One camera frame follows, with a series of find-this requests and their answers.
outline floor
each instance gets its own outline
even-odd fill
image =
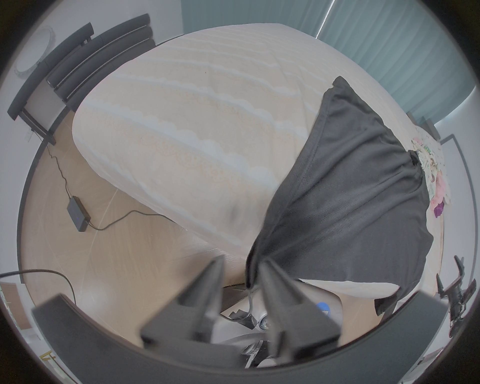
[[[73,113],[49,146],[72,195],[78,196],[92,223],[103,227],[126,212],[153,213],[100,178],[72,139]],[[177,224],[158,216],[131,214],[105,231],[78,232],[68,212],[69,198],[57,164],[45,151],[28,192],[22,226],[22,268],[48,268],[71,281],[77,304],[106,329],[141,345],[138,330],[215,256],[222,252]],[[225,285],[243,281],[244,260],[227,255]],[[52,274],[24,277],[35,304],[62,292],[68,284]],[[344,307],[341,344],[375,327],[373,300],[339,295]]]

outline teal curtain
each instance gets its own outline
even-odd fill
[[[181,0],[184,33],[281,23],[311,36],[331,0]],[[336,0],[318,36],[377,80],[418,123],[454,110],[475,85],[456,44],[417,0]]]

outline black power adapter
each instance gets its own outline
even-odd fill
[[[90,222],[90,215],[87,213],[87,210],[77,196],[72,196],[70,198],[67,211],[78,231],[85,232],[88,223]]]

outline bed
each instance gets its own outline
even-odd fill
[[[405,150],[414,149],[419,128],[367,72],[280,24],[198,31],[127,62],[79,106],[73,139],[101,177],[231,257],[246,259],[338,76]],[[432,246],[420,282],[400,303],[418,289],[436,292],[443,220],[431,209],[425,214]],[[375,290],[335,283],[317,286],[378,298]]]

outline green vertical blind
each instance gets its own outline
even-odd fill
[[[280,23],[316,37],[331,0],[181,0],[184,33]],[[475,81],[455,43],[416,0],[336,0],[318,36],[360,65],[419,123],[454,110]]]

